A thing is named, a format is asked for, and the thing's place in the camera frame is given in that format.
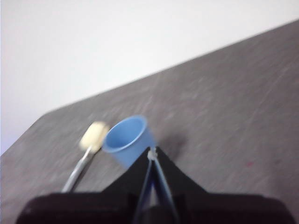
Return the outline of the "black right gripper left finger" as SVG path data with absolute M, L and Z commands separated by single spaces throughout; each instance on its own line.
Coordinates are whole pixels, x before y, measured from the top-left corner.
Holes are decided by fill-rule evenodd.
M 30 200 L 18 224 L 150 224 L 144 183 L 147 148 L 134 164 L 102 192 L 53 193 Z

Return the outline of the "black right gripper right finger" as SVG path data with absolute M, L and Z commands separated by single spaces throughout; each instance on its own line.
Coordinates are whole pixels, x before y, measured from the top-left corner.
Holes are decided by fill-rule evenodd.
M 251 194 L 206 191 L 156 148 L 170 196 L 182 224 L 293 224 L 280 200 Z

